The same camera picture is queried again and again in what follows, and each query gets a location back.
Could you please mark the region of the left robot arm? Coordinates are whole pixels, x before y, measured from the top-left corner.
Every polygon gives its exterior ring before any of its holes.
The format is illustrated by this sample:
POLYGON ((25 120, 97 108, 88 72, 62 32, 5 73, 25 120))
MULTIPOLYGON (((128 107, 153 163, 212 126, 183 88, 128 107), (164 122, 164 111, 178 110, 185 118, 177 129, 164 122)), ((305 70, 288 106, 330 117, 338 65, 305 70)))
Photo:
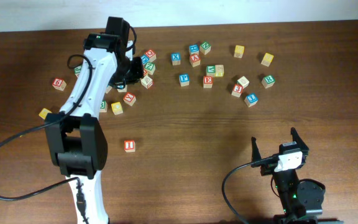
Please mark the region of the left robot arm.
POLYGON ((134 56, 133 31, 121 17, 109 17, 102 33, 83 43, 83 63, 75 86, 59 113, 49 113, 45 133, 53 165, 69 183, 78 223, 109 223, 101 187, 108 144, 99 123, 107 88, 133 85, 143 77, 140 57, 134 56))

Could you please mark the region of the red I block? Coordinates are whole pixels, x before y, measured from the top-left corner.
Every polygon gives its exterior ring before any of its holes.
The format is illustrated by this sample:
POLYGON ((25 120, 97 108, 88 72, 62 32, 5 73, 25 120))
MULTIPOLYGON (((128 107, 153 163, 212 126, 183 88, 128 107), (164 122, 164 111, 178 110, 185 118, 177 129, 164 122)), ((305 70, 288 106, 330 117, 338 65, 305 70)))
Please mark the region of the red I block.
POLYGON ((124 141, 124 150, 125 152, 135 152, 135 141, 134 140, 124 141))

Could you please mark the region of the yellow C block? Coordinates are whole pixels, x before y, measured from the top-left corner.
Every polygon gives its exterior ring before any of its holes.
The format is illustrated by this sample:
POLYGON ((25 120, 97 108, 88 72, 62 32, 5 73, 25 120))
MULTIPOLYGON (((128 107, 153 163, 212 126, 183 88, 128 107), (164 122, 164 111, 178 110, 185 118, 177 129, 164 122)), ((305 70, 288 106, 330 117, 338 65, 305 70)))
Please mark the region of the yellow C block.
POLYGON ((114 115, 119 115, 123 113, 123 108, 120 102, 112 103, 111 108, 114 115))

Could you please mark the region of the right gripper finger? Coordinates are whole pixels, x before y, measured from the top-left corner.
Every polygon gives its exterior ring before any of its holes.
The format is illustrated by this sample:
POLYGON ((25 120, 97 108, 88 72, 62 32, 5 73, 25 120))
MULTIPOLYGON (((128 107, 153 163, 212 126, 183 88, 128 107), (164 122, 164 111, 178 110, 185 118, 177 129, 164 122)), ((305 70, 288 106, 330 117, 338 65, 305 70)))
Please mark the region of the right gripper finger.
POLYGON ((255 137, 251 137, 251 144, 252 144, 252 158, 251 158, 251 162, 253 164, 258 164, 258 162, 262 159, 260 152, 259 152, 259 148, 257 146, 256 143, 256 138, 255 137))
POLYGON ((294 127, 291 128, 290 134, 292 136, 293 141, 295 141, 299 148, 301 149, 303 154, 309 153, 309 147, 305 144, 305 142, 302 140, 302 138, 297 133, 296 129, 294 127))

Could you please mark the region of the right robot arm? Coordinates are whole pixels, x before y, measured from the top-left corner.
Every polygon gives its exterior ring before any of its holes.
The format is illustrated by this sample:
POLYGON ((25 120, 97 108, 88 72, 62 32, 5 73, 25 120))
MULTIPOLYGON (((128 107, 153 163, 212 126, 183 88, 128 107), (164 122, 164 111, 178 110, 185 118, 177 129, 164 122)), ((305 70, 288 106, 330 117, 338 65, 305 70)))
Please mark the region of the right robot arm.
POLYGON ((295 128, 291 128, 292 141, 279 145, 279 152, 262 158, 256 138, 251 138, 252 165, 260 167, 262 176, 271 175, 277 187, 283 214, 275 215, 275 223, 317 223, 323 213, 322 203, 326 187, 313 179, 299 179, 296 171, 304 166, 309 147, 295 128))

